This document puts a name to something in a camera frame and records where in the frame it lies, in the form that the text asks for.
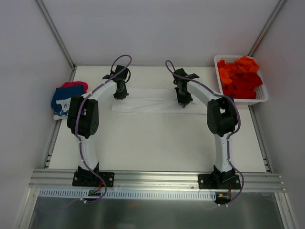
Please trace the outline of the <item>white t-shirt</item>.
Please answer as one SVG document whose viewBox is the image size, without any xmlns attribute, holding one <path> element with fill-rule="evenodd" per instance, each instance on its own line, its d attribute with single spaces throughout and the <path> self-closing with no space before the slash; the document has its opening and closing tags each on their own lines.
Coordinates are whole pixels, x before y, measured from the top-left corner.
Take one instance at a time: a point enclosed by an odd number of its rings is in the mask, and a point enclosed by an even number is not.
<svg viewBox="0 0 305 229">
<path fill-rule="evenodd" d="M 123 100 L 114 100 L 112 111 L 118 113 L 206 115 L 207 107 L 195 96 L 183 108 L 177 102 L 174 89 L 132 88 Z"/>
</svg>

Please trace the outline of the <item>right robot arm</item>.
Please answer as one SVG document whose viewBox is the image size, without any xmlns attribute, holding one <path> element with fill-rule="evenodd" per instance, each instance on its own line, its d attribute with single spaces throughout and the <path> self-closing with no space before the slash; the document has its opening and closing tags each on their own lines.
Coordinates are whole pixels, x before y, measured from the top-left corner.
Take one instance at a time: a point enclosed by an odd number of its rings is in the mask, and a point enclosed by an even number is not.
<svg viewBox="0 0 305 229">
<path fill-rule="evenodd" d="M 199 188 L 235 189 L 241 188 L 239 176 L 229 161 L 231 147 L 228 137 L 238 125 L 238 115 L 229 98 L 218 95 L 215 91 L 202 86 L 196 74 L 188 75 L 183 68 L 173 72 L 178 104 L 186 107 L 196 96 L 207 107 L 207 125 L 214 135 L 216 160 L 213 172 L 199 175 Z"/>
</svg>

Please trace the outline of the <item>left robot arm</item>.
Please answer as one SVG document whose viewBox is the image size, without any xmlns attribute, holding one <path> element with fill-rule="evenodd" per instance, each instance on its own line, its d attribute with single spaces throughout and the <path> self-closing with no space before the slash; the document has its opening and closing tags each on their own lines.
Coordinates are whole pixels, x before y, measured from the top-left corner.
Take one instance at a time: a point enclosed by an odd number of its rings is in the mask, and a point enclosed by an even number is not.
<svg viewBox="0 0 305 229">
<path fill-rule="evenodd" d="M 99 102 L 111 96 L 117 100 L 125 99 L 129 95 L 126 83 L 130 77 L 128 67 L 117 65 L 93 91 L 71 98 L 67 127 L 76 138 L 81 158 L 73 177 L 74 187 L 113 187 L 114 173 L 100 172 L 95 152 L 94 135 L 99 127 Z"/>
</svg>

